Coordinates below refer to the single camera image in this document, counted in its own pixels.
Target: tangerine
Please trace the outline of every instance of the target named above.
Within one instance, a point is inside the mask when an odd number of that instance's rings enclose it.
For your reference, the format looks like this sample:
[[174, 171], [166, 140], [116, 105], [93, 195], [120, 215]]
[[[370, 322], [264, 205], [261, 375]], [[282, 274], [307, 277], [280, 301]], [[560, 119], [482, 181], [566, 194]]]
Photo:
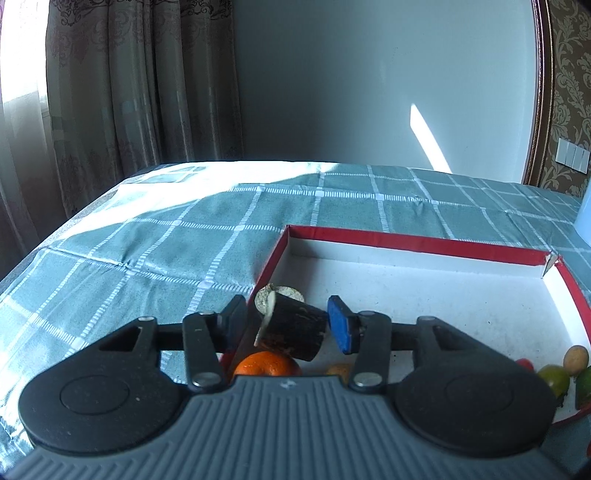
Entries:
[[234, 375], [263, 375], [266, 377], [290, 377], [301, 375], [301, 368], [293, 358], [275, 352], [257, 352], [238, 364]]

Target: cardboard box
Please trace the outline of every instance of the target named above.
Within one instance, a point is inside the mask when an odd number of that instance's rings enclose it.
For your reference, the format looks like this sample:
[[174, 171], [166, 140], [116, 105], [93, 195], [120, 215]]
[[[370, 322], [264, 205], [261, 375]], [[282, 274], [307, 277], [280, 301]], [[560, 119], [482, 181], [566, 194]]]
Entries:
[[[512, 358], [528, 358], [536, 370], [562, 365], [572, 345], [591, 350], [591, 310], [558, 255], [501, 245], [394, 233], [289, 225], [255, 289], [268, 283], [299, 290], [306, 302], [326, 309], [339, 295], [354, 311], [375, 310], [393, 322], [441, 318]], [[256, 322], [249, 326], [236, 364], [254, 351]], [[305, 374], [322, 374], [335, 363], [354, 363], [329, 331]], [[411, 352], [393, 352], [389, 381], [413, 370]], [[555, 422], [580, 417], [571, 380]]]

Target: metal screw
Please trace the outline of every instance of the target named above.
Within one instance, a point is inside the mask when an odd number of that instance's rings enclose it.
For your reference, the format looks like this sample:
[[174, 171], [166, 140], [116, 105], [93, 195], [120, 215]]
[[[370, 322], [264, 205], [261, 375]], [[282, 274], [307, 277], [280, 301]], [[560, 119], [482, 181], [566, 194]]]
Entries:
[[354, 376], [353, 381], [358, 387], [376, 387], [382, 382], [382, 376], [375, 372], [361, 372]]
[[193, 375], [191, 382], [196, 387], [207, 388], [221, 383], [222, 377], [214, 372], [201, 372], [200, 374]]

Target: red tomato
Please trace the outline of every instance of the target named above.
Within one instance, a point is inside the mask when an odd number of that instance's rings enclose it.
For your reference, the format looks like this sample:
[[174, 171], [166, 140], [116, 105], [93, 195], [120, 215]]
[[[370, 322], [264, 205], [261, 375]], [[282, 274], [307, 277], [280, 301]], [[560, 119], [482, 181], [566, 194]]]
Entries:
[[515, 363], [521, 365], [523, 368], [529, 370], [530, 372], [535, 371], [534, 364], [531, 363], [527, 358], [520, 358], [519, 360], [515, 360]]

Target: white wall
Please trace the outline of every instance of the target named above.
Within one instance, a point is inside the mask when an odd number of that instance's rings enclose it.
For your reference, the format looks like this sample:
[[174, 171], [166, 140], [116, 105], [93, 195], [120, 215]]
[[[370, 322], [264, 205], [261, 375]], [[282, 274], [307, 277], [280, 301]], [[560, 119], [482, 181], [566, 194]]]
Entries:
[[234, 0], [247, 158], [521, 181], [535, 93], [530, 0]]

